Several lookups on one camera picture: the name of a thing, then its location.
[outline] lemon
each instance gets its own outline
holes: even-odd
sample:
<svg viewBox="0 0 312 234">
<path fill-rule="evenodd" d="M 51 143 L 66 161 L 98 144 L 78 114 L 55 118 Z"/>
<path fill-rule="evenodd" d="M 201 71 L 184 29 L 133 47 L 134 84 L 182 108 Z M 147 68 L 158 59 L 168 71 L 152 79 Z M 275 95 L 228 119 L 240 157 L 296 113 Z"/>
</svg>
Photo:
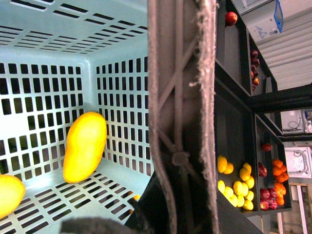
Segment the lemon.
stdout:
<svg viewBox="0 0 312 234">
<path fill-rule="evenodd" d="M 234 194 L 233 189 L 228 186 L 225 186 L 224 195 L 231 198 L 233 194 Z"/>
<path fill-rule="evenodd" d="M 251 165 L 249 163 L 247 163 L 247 162 L 244 163 L 243 167 L 246 168 L 249 171 L 249 174 L 252 173 L 252 167 L 251 167 Z"/>
<path fill-rule="evenodd" d="M 70 127 L 65 150 L 63 177 L 77 183 L 98 167 L 106 143 L 105 118 L 95 112 L 81 115 Z"/>
<path fill-rule="evenodd" d="M 18 178 L 12 175 L 0 175 L 0 219 L 19 206 L 25 193 L 25 186 Z"/>
<path fill-rule="evenodd" d="M 228 175 L 228 174 L 231 174 L 233 170 L 234 170 L 233 164 L 228 162 L 228 165 L 223 173 Z"/>
<path fill-rule="evenodd" d="M 245 181 L 245 183 L 247 184 L 249 189 L 252 189 L 254 187 L 254 178 L 250 176 L 249 179 Z"/>
<path fill-rule="evenodd" d="M 224 193 L 225 190 L 225 183 L 223 182 L 223 180 L 219 180 L 218 181 L 218 189 L 221 193 Z"/>
<path fill-rule="evenodd" d="M 237 206 L 237 196 L 236 196 L 236 195 L 233 195 L 233 196 L 231 197 L 230 203 L 231 203 L 234 207 Z"/>
<path fill-rule="evenodd" d="M 233 190 L 236 195 L 241 195 L 243 192 L 243 189 L 244 189 L 243 184 L 240 181 L 236 181 L 233 184 Z"/>
<path fill-rule="evenodd" d="M 228 161 L 224 156 L 218 157 L 218 172 L 223 173 L 228 166 Z"/>
<path fill-rule="evenodd" d="M 239 177 L 243 180 L 243 181 L 246 181 L 246 180 L 248 180 L 249 178 L 250 178 L 250 173 L 249 173 L 249 171 L 248 171 L 248 169 L 246 169 L 246 168 L 242 168 L 242 169 L 240 169 L 240 171 L 239 171 Z"/>
<path fill-rule="evenodd" d="M 254 209 L 254 205 L 251 201 L 245 200 L 243 208 L 246 211 L 252 211 Z"/>
<path fill-rule="evenodd" d="M 244 182 L 242 183 L 242 185 L 243 185 L 243 190 L 242 190 L 242 194 L 241 195 L 242 196 L 247 196 L 248 191 L 249 191 L 248 186 Z"/>
<path fill-rule="evenodd" d="M 237 196 L 237 207 L 242 207 L 245 203 L 245 199 L 242 195 Z"/>
<path fill-rule="evenodd" d="M 253 191 L 248 191 L 247 195 L 245 196 L 245 199 L 249 200 L 249 201 L 252 201 L 254 198 L 254 193 Z"/>
</svg>

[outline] fruit pile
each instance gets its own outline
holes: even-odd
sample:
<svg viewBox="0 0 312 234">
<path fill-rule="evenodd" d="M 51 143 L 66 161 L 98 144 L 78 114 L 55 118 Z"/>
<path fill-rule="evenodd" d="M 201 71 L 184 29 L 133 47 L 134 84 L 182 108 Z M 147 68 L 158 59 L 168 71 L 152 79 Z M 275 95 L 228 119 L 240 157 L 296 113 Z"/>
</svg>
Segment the fruit pile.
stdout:
<svg viewBox="0 0 312 234">
<path fill-rule="evenodd" d="M 218 171 L 223 174 L 230 174 L 234 170 L 233 164 L 228 162 L 224 156 L 218 157 Z M 234 207 L 242 207 L 246 211 L 254 209 L 252 200 L 254 193 L 250 190 L 254 187 L 254 178 L 251 176 L 252 168 L 248 163 L 243 165 L 239 171 L 241 181 L 236 181 L 233 187 L 226 186 L 224 181 L 218 181 L 218 189 Z"/>
<path fill-rule="evenodd" d="M 259 79 L 257 78 L 259 73 L 257 72 L 257 67 L 260 66 L 260 60 L 257 58 L 257 56 L 258 56 L 257 50 L 252 50 L 250 52 L 250 57 L 251 57 L 250 62 L 252 64 L 251 76 L 252 76 L 252 82 L 253 82 L 253 91 L 255 90 L 256 86 L 259 85 Z"/>
<path fill-rule="evenodd" d="M 271 151 L 272 145 L 265 143 L 261 145 L 263 151 Z M 276 182 L 274 183 L 274 188 L 260 189 L 260 208 L 263 211 L 267 209 L 275 210 L 277 206 L 284 205 L 284 195 L 286 194 L 286 188 L 282 184 L 288 180 L 289 176 L 286 173 L 287 167 L 279 159 L 274 159 L 272 161 L 273 165 L 273 175 L 275 176 Z M 264 165 L 258 163 L 259 176 L 267 176 L 268 172 Z"/>
<path fill-rule="evenodd" d="M 267 209 L 275 210 L 277 208 L 277 200 L 276 199 L 277 193 L 274 188 L 269 189 L 260 189 L 260 208 L 263 211 Z"/>
</svg>

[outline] red fruit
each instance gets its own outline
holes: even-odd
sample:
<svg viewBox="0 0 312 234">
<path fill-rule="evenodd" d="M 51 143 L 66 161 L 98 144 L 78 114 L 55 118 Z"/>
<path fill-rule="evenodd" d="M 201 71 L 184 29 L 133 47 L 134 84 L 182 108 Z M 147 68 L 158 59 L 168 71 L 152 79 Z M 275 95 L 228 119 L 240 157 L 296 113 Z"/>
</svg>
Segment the red fruit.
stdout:
<svg viewBox="0 0 312 234">
<path fill-rule="evenodd" d="M 253 76 L 256 78 L 259 75 L 259 73 L 257 71 L 253 72 Z"/>
<path fill-rule="evenodd" d="M 261 148 L 263 151 L 271 151 L 272 150 L 272 145 L 268 143 L 264 143 L 261 145 Z"/>
<path fill-rule="evenodd" d="M 268 191 L 270 193 L 270 197 L 276 197 L 276 190 L 274 188 L 269 188 Z"/>
<path fill-rule="evenodd" d="M 260 200 L 260 208 L 263 211 L 266 211 L 269 208 L 269 203 L 268 203 L 268 201 L 266 199 L 262 198 Z"/>
<path fill-rule="evenodd" d="M 269 207 L 274 203 L 273 202 L 274 200 L 272 198 L 268 198 L 268 199 L 266 199 L 266 201 L 268 202 Z"/>
<path fill-rule="evenodd" d="M 255 65 L 256 67 L 260 66 L 260 60 L 257 58 L 252 58 L 250 60 L 252 62 L 253 65 Z"/>
<path fill-rule="evenodd" d="M 270 197 L 270 192 L 267 189 L 260 189 L 260 197 L 267 199 Z"/>
<path fill-rule="evenodd" d="M 252 72 L 255 72 L 255 70 L 256 70 L 256 67 L 255 65 L 252 64 Z"/>
<path fill-rule="evenodd" d="M 277 202 L 273 199 L 272 200 L 272 203 L 269 204 L 269 208 L 272 209 L 272 210 L 275 210 L 277 208 Z"/>
<path fill-rule="evenodd" d="M 258 79 L 258 78 L 254 78 L 254 79 L 253 79 L 253 84 L 254 84 L 255 86 L 259 85 L 259 79 Z"/>
<path fill-rule="evenodd" d="M 226 26 L 232 26 L 232 25 L 236 24 L 236 22 L 237 22 L 237 14 L 235 14 L 232 11 L 226 13 L 226 15 L 225 15 L 225 25 Z"/>
<path fill-rule="evenodd" d="M 258 170 L 259 170 L 259 176 L 266 177 L 268 175 L 267 168 L 265 168 L 261 162 L 258 162 Z"/>
<path fill-rule="evenodd" d="M 258 51 L 256 51 L 256 50 L 252 50 L 252 51 L 250 51 L 250 57 L 251 58 L 256 58 L 258 56 Z"/>
</svg>

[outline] black shelf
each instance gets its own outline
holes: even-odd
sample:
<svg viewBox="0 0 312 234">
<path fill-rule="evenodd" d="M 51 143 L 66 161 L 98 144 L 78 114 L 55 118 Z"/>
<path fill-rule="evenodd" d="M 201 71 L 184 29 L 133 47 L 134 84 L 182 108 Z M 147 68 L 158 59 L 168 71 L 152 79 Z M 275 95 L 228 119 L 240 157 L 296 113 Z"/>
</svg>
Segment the black shelf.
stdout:
<svg viewBox="0 0 312 234">
<path fill-rule="evenodd" d="M 288 182 L 284 196 L 285 205 L 276 210 L 260 209 L 259 190 L 273 187 L 274 176 L 272 159 L 279 158 L 286 164 L 284 146 L 278 138 L 282 135 L 280 113 L 255 113 L 249 105 L 252 96 L 277 92 L 277 83 L 261 53 L 258 53 L 260 67 L 258 70 L 259 86 L 252 91 L 250 51 L 258 50 L 253 38 L 238 14 L 232 1 L 219 1 L 217 12 L 217 53 L 215 60 L 215 106 L 214 129 L 216 161 L 224 155 L 233 163 L 234 172 L 230 175 L 217 173 L 217 181 L 222 179 L 226 186 L 232 187 L 239 178 L 239 170 L 245 162 L 252 167 L 255 179 L 253 211 L 242 212 L 245 217 L 264 214 L 275 214 L 291 210 Z M 225 26 L 226 12 L 233 11 L 238 15 L 234 26 Z M 270 141 L 272 152 L 263 152 L 261 143 Z M 268 176 L 258 176 L 258 161 L 268 169 Z"/>
</svg>

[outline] light blue plastic crate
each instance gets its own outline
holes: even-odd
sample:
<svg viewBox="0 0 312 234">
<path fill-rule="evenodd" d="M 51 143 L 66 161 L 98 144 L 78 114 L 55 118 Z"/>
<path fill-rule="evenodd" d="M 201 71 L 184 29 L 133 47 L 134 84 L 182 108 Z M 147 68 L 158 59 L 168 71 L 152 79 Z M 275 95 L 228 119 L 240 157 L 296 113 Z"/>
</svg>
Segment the light blue plastic crate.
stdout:
<svg viewBox="0 0 312 234">
<path fill-rule="evenodd" d="M 58 233 L 63 219 L 124 224 L 154 171 L 148 143 L 145 0 L 0 1 L 0 172 L 26 185 L 0 233 Z M 82 113 L 107 120 L 101 164 L 62 178 L 66 133 Z"/>
</svg>

